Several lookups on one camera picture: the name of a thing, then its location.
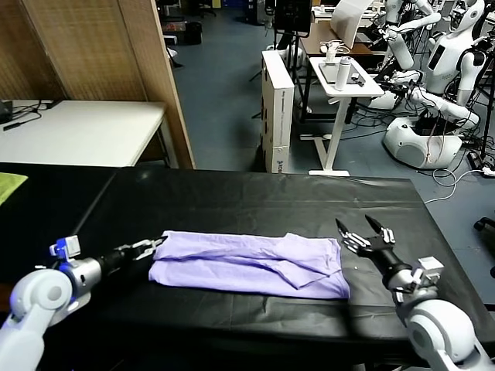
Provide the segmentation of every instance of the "white table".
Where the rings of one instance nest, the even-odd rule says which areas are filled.
[[[336,58],[337,64],[335,68],[338,68],[338,62],[340,58]],[[353,60],[353,66],[356,71],[364,78],[364,85],[347,84],[343,90],[335,89],[333,84],[328,84],[322,71],[319,69],[319,65],[324,63],[325,57],[309,58],[311,67],[315,71],[319,82],[321,83],[325,93],[329,97],[339,99],[339,110],[333,124],[332,134],[327,134],[319,137],[313,136],[301,136],[302,140],[311,140],[315,142],[316,150],[318,151],[319,160],[322,164],[323,170],[311,170],[310,175],[332,175],[332,176],[349,176],[347,171],[333,170],[333,162],[335,161],[337,149],[339,147],[340,136],[342,134],[343,127],[345,125],[347,109],[349,108],[350,101],[353,97],[379,97],[384,95],[384,91],[378,86],[373,78],[361,67],[361,65]],[[325,149],[323,140],[329,139],[330,143],[328,151]]]
[[[13,102],[14,108],[37,103]],[[157,131],[171,162],[176,162],[163,103],[64,100],[40,113],[40,119],[12,130],[3,128],[36,114],[0,125],[0,162],[133,166]]]

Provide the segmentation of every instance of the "chair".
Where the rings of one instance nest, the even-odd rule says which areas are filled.
[[[491,218],[483,217],[480,220],[478,220],[476,223],[474,223],[474,229],[475,230],[483,230],[483,228],[487,224],[489,226],[491,226],[492,228],[495,228],[495,220],[493,220]]]

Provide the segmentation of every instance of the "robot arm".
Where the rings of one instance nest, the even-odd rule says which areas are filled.
[[[419,259],[414,268],[404,263],[393,251],[393,232],[369,216],[366,219],[377,233],[375,237],[363,238],[337,220],[342,242],[358,256],[371,259],[382,273],[416,353],[433,371],[494,370],[468,315],[437,299],[442,264],[434,257]]]
[[[58,240],[50,252],[63,261],[59,270],[34,271],[11,293],[12,312],[0,328],[0,370],[34,371],[43,355],[46,329],[85,306],[101,278],[152,254],[162,241],[144,240],[102,257],[76,260],[77,236]]]
[[[399,12],[401,11],[404,0],[386,0],[385,2],[385,21],[388,25],[396,26],[399,23]],[[428,0],[413,0],[412,4],[424,15],[430,15],[434,12]]]
[[[403,70],[409,70],[410,68],[412,68],[412,66],[415,64],[415,61],[413,60],[407,45],[405,45],[402,34],[414,31],[415,29],[419,29],[423,26],[437,23],[441,19],[441,17],[442,16],[440,15],[440,13],[432,13],[427,15],[426,17],[406,22],[399,27],[389,26],[387,29],[384,30],[383,37],[385,41],[387,41],[387,44],[388,46],[390,46],[395,59]]]
[[[460,61],[461,80],[457,91],[457,104],[465,106],[471,97],[476,78],[486,62],[482,52],[466,53]]]
[[[435,114],[439,112],[447,121],[458,121],[458,125],[464,129],[473,128],[480,120],[477,114],[466,107],[430,94],[422,87],[414,87],[408,94],[408,98],[413,104],[421,104]]]

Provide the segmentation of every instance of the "lavender fabric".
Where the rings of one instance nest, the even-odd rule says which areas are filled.
[[[258,237],[166,231],[149,280],[294,298],[349,298],[333,238]]]

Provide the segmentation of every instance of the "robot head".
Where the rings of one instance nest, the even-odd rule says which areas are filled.
[[[450,12],[450,32],[474,27],[484,10],[484,0],[457,0]]]

